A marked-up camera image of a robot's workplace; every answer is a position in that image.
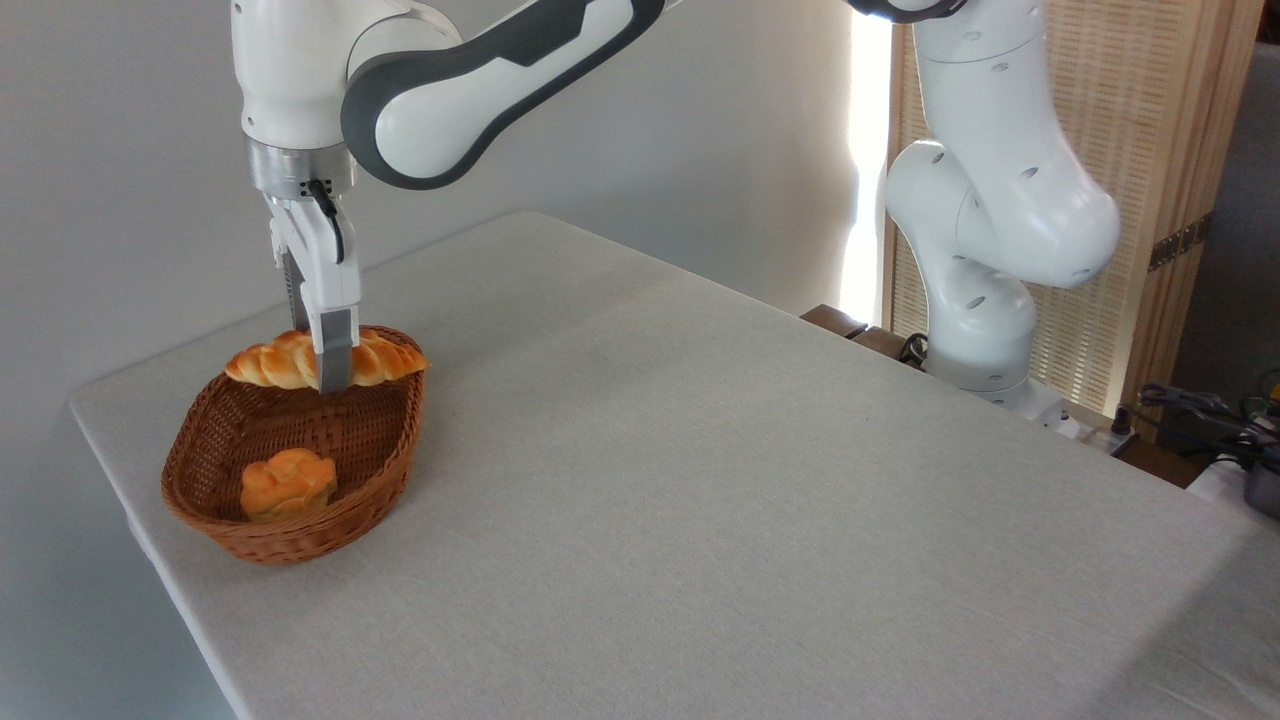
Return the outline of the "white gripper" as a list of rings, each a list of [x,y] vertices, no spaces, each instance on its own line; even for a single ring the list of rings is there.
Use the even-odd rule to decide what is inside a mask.
[[[310,279],[358,283],[355,227],[330,192],[303,192],[291,199],[264,195],[271,213],[271,246],[283,270],[291,320],[307,331],[314,347],[317,391],[338,393],[352,383],[352,351],[360,345],[358,305],[329,307]]]

